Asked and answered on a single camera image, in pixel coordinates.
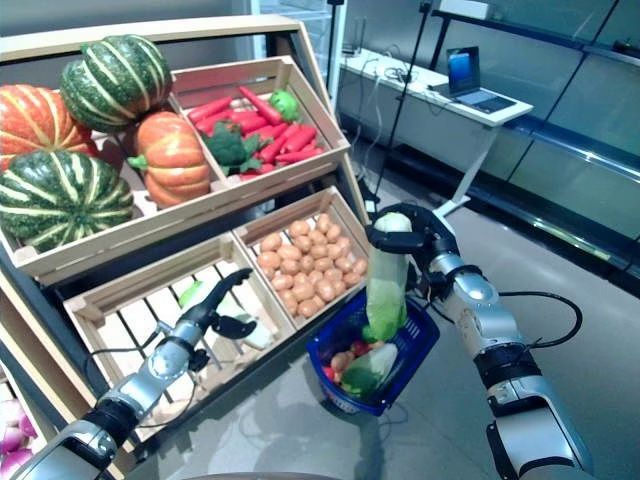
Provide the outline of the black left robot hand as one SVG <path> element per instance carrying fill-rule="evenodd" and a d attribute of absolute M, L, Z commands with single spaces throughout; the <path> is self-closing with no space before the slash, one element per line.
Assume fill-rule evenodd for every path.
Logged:
<path fill-rule="evenodd" d="M 255 321 L 243 323 L 234 317 L 218 313 L 217 309 L 226 294 L 234 286 L 241 285 L 247 280 L 252 272 L 252 268 L 242 268 L 224 277 L 203 301 L 183 313 L 178 322 L 190 322 L 197 326 L 202 334 L 205 334 L 207 329 L 211 327 L 217 334 L 232 340 L 244 339 L 249 336 L 256 329 L 257 323 Z"/>

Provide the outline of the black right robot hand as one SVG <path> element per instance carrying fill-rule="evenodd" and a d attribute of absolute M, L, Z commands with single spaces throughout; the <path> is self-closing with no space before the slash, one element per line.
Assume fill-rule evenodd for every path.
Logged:
<path fill-rule="evenodd" d="M 411 203 L 396 203 L 380 210 L 375 220 L 390 213 L 401 214 L 410 222 L 410 230 L 384 232 L 374 224 L 365 232 L 371 246 L 386 253 L 410 254 L 421 269 L 439 255 L 460 255 L 456 238 L 432 210 Z"/>

